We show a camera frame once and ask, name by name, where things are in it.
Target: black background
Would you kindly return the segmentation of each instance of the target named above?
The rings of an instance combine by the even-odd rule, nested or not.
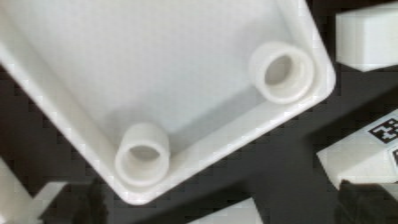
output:
[[[308,1],[334,61],[338,12],[389,1]],[[361,73],[336,64],[329,99],[144,206],[121,201],[107,184],[109,223],[180,224],[252,197],[263,222],[331,224],[338,204],[316,151],[398,108],[398,67]],[[98,176],[7,73],[0,72],[0,156],[32,194],[53,180]]]

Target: plastic tray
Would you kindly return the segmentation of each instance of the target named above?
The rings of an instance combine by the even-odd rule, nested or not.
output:
[[[313,61],[311,86],[288,103],[267,100],[249,74],[254,52],[274,41]],[[334,87],[302,0],[2,0],[0,61],[130,204],[165,193]],[[171,150],[165,177],[148,186],[116,170],[141,122],[162,127]]]

